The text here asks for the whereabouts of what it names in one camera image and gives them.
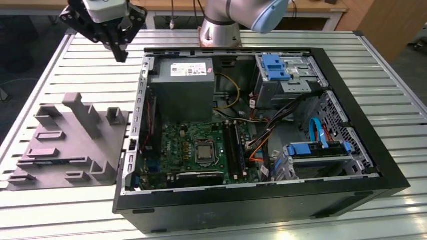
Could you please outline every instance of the slotted metal worktable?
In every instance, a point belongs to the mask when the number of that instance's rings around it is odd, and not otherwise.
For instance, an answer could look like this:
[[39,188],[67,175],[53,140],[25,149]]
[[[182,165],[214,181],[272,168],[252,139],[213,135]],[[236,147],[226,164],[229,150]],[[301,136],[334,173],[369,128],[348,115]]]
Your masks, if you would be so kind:
[[[410,188],[373,200],[337,218],[166,233],[164,239],[378,239],[427,236],[425,106],[362,37],[352,32],[241,32],[244,47],[324,48]],[[66,35],[0,148],[0,188],[26,149],[42,104],[80,92],[97,111],[133,110],[142,49],[197,47],[196,31],[141,31],[125,63],[80,34]],[[142,235],[112,214],[116,186],[0,191],[0,239],[137,239]]]

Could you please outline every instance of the robotic arm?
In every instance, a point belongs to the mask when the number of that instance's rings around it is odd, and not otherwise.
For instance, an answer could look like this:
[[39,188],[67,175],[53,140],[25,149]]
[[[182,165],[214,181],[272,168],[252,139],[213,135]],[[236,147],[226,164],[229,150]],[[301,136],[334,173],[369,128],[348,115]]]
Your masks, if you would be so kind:
[[93,43],[102,43],[118,63],[126,61],[128,44],[145,24],[145,9],[129,0],[67,0],[58,17]]
[[238,24],[269,33],[285,16],[288,0],[206,0],[200,45],[230,48],[241,45]]
[[[206,0],[200,29],[201,47],[232,48],[241,45],[238,24],[253,32],[269,33],[286,12],[288,0]],[[129,0],[67,0],[59,20],[93,43],[101,42],[117,62],[142,25],[146,10]]]

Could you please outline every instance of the power supply label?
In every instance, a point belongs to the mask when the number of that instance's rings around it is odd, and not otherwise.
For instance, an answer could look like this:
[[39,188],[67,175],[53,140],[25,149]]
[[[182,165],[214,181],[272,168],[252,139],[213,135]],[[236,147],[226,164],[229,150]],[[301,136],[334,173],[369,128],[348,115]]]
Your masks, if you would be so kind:
[[173,63],[170,65],[170,77],[206,76],[206,64],[200,63]]

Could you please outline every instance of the ram slot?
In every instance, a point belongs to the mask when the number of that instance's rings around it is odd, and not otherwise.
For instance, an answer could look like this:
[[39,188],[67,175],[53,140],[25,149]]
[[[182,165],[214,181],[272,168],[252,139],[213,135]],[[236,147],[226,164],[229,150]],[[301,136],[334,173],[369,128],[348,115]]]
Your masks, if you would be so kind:
[[245,177],[246,174],[246,165],[245,165],[245,156],[244,156],[244,149],[240,139],[240,131],[236,122],[233,123],[233,132],[236,138],[236,149],[237,149],[237,165],[238,165],[238,177]]
[[222,138],[224,138],[224,148],[226,155],[228,164],[228,174],[229,178],[237,180],[238,176],[238,166],[237,166],[237,148],[236,148],[236,131],[233,129],[233,124],[225,122],[222,124]]

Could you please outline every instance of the green circuit board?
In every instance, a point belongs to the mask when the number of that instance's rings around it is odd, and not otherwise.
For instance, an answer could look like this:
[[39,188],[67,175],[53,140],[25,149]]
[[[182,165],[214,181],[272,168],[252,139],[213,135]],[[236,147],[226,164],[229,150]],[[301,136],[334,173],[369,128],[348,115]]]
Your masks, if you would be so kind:
[[[240,141],[250,140],[245,122],[237,125]],[[226,148],[224,146],[222,123],[164,124],[161,133],[161,157],[158,172],[148,174],[149,185],[153,189],[166,188],[168,174],[190,172],[222,172],[222,184],[256,183],[258,171],[256,167],[246,169],[246,176],[234,180],[228,174]],[[197,162],[197,147],[213,146],[213,161]]]

